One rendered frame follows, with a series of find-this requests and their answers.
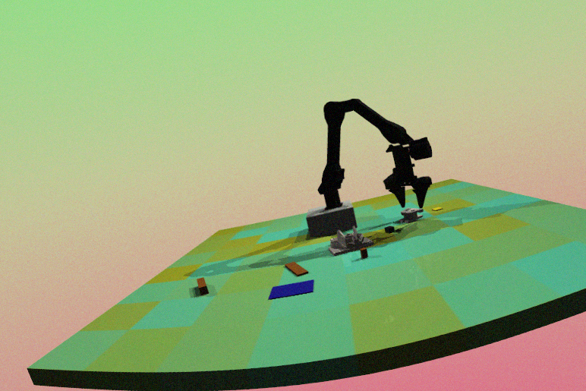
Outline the blue rectangular plate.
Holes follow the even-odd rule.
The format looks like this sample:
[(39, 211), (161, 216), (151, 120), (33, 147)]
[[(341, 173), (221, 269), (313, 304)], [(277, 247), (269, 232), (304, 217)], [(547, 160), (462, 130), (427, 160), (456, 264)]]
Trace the blue rectangular plate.
[(314, 280), (272, 287), (269, 300), (313, 292)]

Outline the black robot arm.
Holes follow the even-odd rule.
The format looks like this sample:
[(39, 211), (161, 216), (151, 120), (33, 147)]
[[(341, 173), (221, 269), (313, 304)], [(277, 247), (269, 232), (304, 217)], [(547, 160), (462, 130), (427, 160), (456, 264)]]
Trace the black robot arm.
[[(323, 107), (323, 114), (328, 128), (327, 164), (323, 171), (322, 183), (318, 188), (324, 194), (326, 209), (341, 207), (338, 189), (344, 178), (345, 169), (341, 169), (339, 161), (341, 125), (346, 112), (355, 111), (362, 118), (374, 125), (380, 133), (390, 142), (399, 145), (389, 145), (387, 153), (392, 152), (395, 164), (410, 162), (411, 158), (416, 160), (426, 159), (432, 156), (432, 149), (427, 137), (414, 140), (406, 134), (405, 128), (386, 120), (360, 99), (348, 101), (328, 102)], [(409, 147), (404, 147), (409, 145)], [(410, 158), (411, 157), (411, 158)], [(405, 171), (402, 168), (397, 172), (392, 169), (392, 174), (383, 183), (387, 190), (395, 190), (401, 183), (408, 182)]]

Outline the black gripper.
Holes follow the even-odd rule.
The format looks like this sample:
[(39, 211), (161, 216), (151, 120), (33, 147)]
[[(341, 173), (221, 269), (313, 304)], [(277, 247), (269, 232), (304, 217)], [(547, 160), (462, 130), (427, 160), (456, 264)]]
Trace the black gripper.
[(405, 186), (412, 186), (414, 189), (412, 191), (414, 193), (416, 193), (417, 202), (418, 202), (418, 205), (421, 209), (421, 208), (423, 208), (423, 205), (424, 205), (424, 200), (427, 195), (427, 189), (430, 188), (430, 186), (432, 185), (432, 181), (431, 181), (431, 177), (418, 178), (417, 176), (414, 176), (413, 167), (414, 167), (414, 163), (411, 163), (411, 162), (404, 162), (404, 163), (400, 163), (400, 164), (395, 164), (394, 169), (397, 172), (399, 172), (400, 168), (402, 168), (402, 170), (405, 171), (408, 182), (405, 182), (405, 183), (403, 182), (395, 190), (390, 189), (389, 191), (396, 196), (399, 203), (401, 204), (401, 207), (404, 208), (405, 207)]

